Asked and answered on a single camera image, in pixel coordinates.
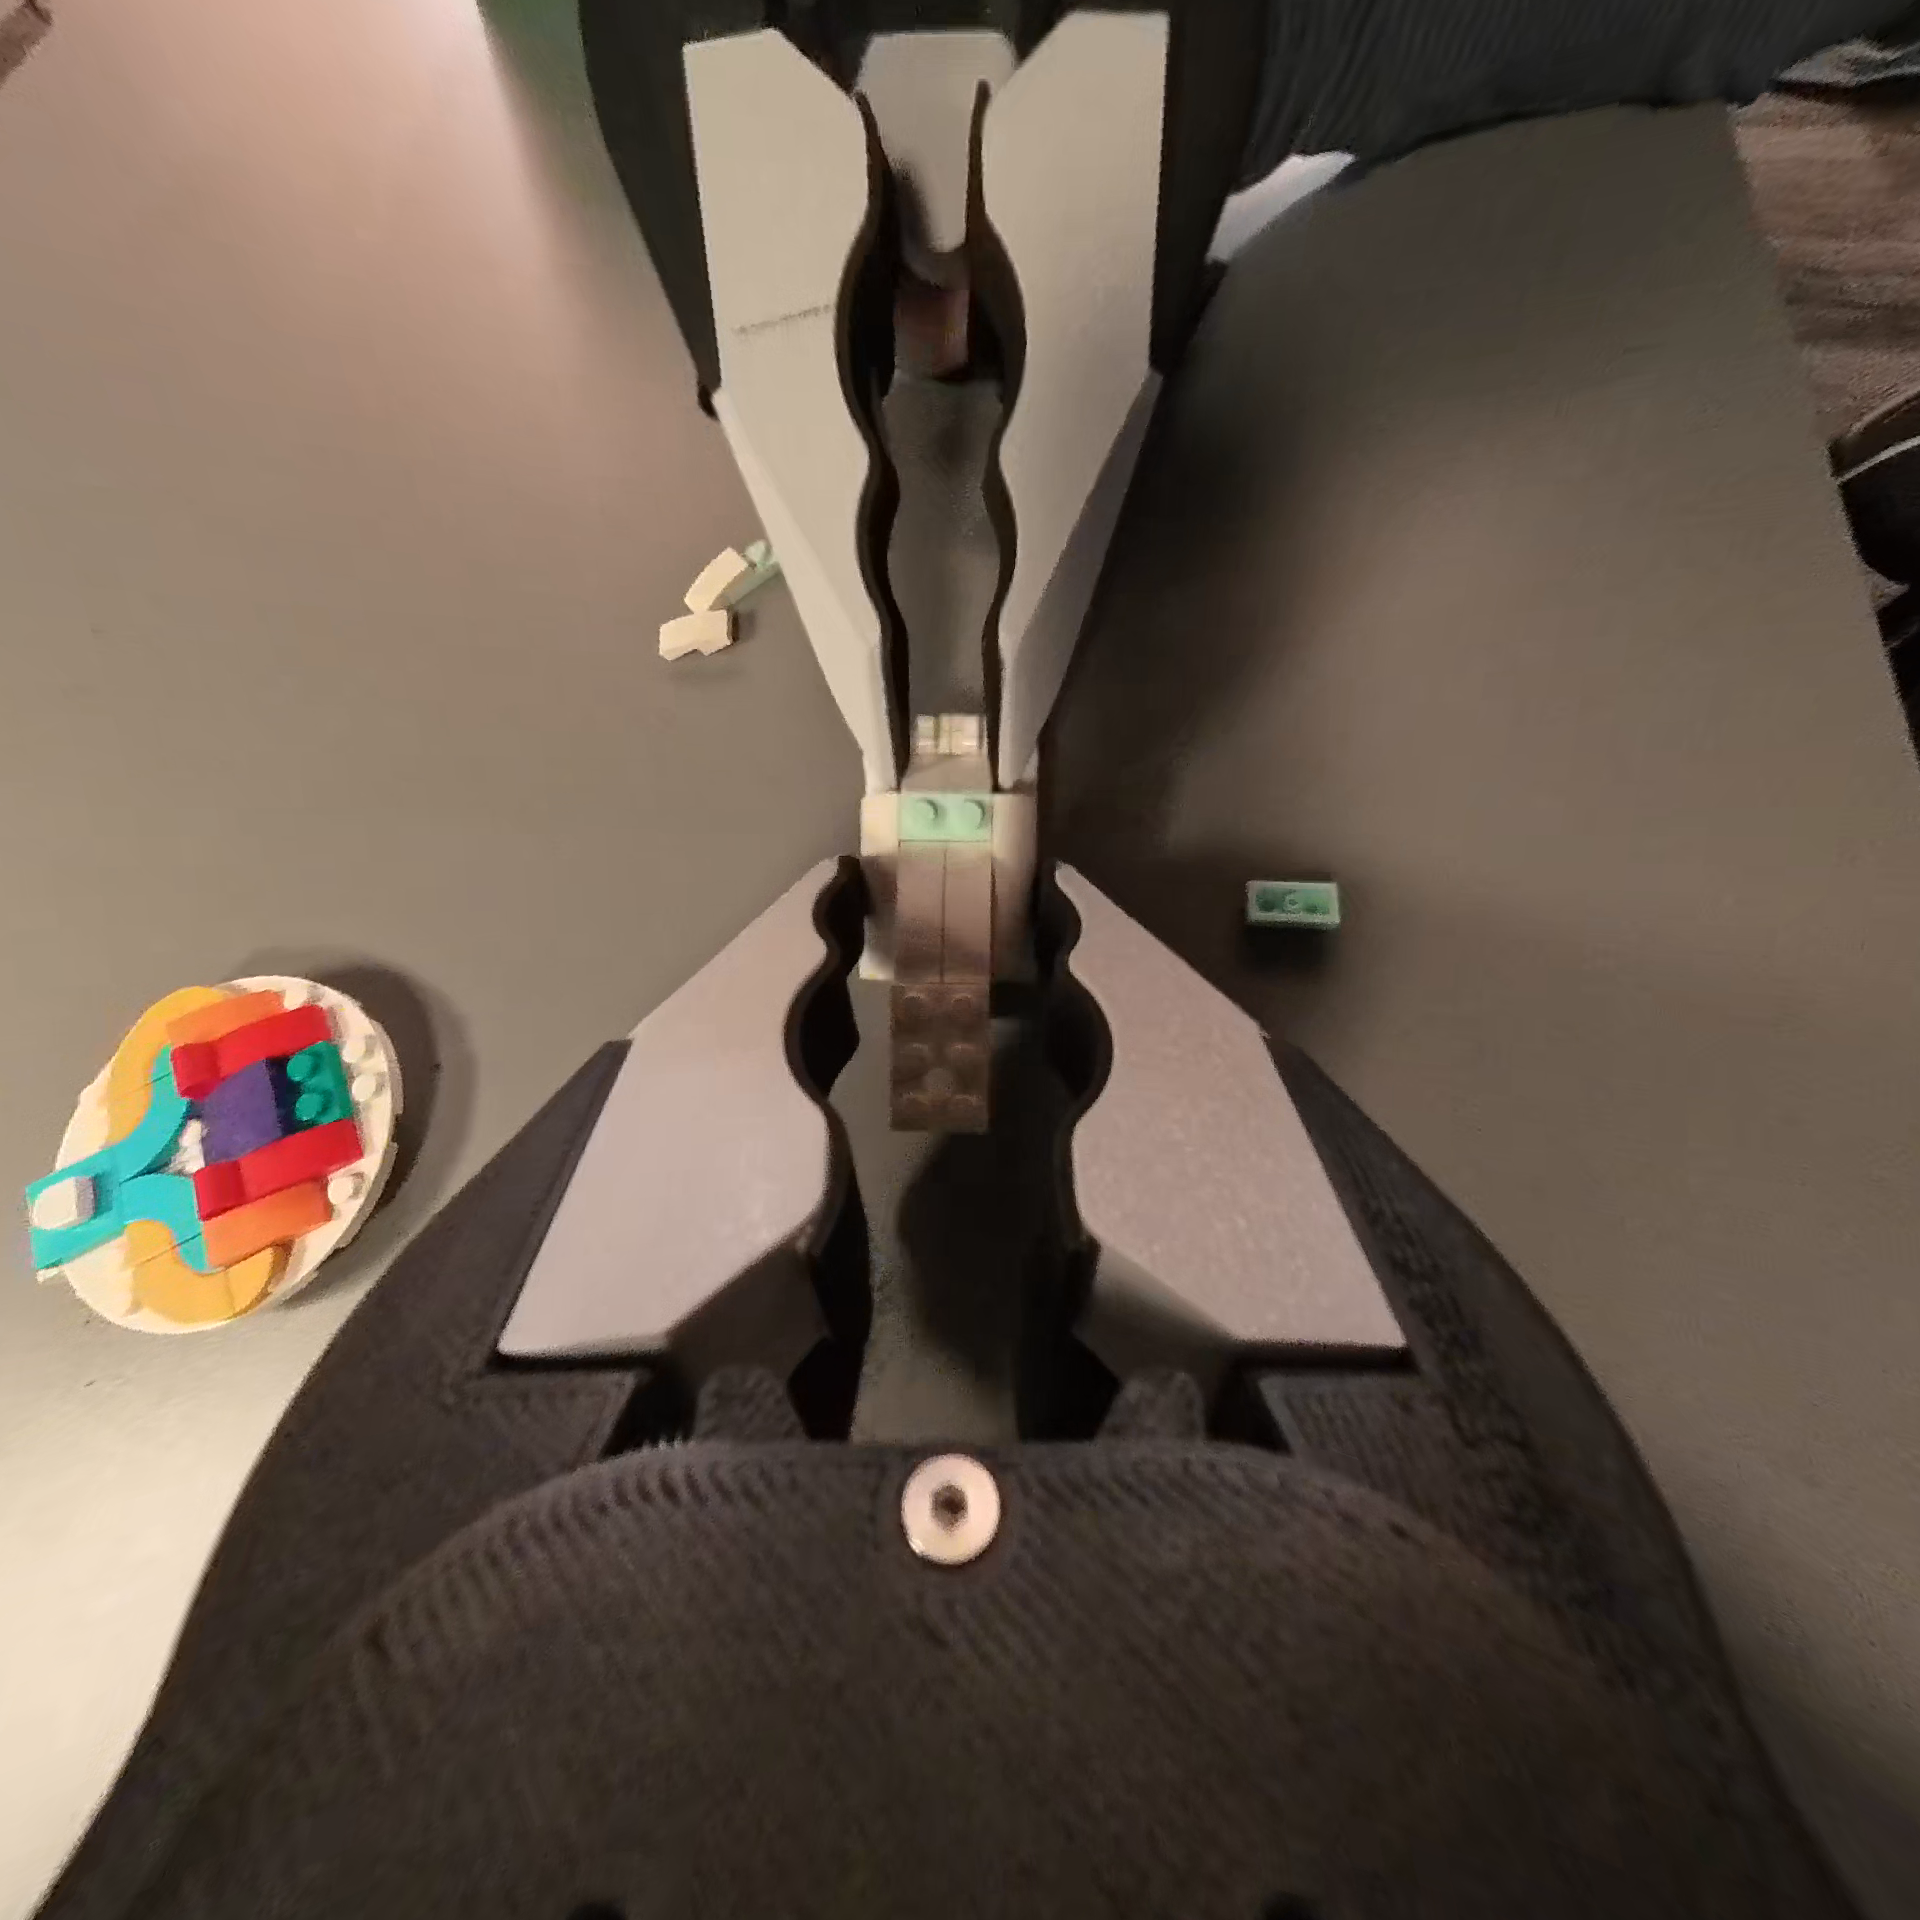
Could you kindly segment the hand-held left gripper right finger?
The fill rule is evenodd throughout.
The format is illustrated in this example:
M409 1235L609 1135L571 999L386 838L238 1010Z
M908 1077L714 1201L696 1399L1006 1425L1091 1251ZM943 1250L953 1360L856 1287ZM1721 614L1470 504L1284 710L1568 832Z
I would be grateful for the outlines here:
M1075 1331L1116 1375L1216 1386L1249 1360L1406 1357L1402 1320L1260 1021L1081 870L1055 869L1059 981L1091 1010L1067 1195L1091 1248Z

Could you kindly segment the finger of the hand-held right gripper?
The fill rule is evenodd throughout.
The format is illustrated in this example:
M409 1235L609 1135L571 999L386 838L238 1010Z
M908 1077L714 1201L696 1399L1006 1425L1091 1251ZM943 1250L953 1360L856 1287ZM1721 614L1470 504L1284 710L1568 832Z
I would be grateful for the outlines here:
M858 98L777 30L683 50L719 350L714 406L854 733L865 785L900 779L873 584L873 427L854 398L858 267L879 185Z
M984 112L984 218L1017 297L995 451L1014 525L995 616L999 784L1035 774L1161 395L1151 337L1167 79L1164 11L1073 11Z

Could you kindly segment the white lego build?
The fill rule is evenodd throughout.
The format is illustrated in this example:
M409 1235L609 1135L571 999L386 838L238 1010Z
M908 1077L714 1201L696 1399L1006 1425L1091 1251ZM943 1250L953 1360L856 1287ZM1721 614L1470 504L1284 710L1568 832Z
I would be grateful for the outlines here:
M1033 784L998 785L982 713L914 720L903 782L860 802L870 883L860 974L888 985L889 1119L905 1134L979 1135L993 1121L993 997L1033 969L1041 863ZM900 846L905 789L995 792L987 846Z

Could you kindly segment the round white rainbow lego plate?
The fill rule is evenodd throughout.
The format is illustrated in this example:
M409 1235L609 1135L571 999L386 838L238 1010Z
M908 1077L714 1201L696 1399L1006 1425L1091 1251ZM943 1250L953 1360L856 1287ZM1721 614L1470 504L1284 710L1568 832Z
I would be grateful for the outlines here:
M34 1277L159 1336L279 1304L375 1211L400 1117L398 1048L348 991L279 974L168 991L24 1190Z

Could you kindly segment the person's right forearm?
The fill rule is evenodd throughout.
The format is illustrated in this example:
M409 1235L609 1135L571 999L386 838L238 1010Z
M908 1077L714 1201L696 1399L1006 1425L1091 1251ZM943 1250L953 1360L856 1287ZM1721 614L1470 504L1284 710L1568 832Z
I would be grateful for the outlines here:
M1747 105L1900 1L1278 1L1238 187L1294 155L1394 160L1446 136L1614 105Z

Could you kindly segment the person's right hand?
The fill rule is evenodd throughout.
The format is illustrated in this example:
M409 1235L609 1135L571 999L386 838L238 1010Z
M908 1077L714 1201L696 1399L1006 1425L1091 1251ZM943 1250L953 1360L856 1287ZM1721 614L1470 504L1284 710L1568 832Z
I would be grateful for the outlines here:
M896 368L924 378L963 378L970 366L970 255L905 246L896 278Z

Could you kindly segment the small cream lego assembly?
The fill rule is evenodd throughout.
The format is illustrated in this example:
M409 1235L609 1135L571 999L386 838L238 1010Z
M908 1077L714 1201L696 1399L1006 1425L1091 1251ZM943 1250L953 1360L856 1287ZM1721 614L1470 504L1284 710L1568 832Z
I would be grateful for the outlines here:
M658 629L658 656L668 662L687 656L714 656L736 637L736 611L782 573L767 538L723 547L687 587L683 611Z

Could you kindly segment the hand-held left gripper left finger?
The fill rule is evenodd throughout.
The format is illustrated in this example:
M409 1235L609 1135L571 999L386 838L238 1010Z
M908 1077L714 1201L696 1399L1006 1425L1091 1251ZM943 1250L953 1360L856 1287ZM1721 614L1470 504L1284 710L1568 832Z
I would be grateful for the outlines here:
M830 1091L865 906L856 861L817 863L636 1024L498 1357L858 1374L871 1238Z

